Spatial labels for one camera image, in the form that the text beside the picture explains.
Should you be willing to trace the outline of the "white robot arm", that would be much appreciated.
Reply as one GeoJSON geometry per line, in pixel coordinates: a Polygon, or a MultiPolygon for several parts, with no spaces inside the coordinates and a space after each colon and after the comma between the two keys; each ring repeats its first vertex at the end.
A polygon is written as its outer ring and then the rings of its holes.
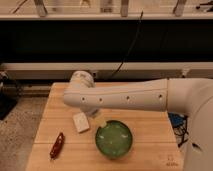
{"type": "Polygon", "coordinates": [[[93,115],[101,108],[167,111],[189,118],[183,171],[213,171],[213,79],[169,78],[97,87],[76,71],[63,94],[69,106],[93,115]]]}

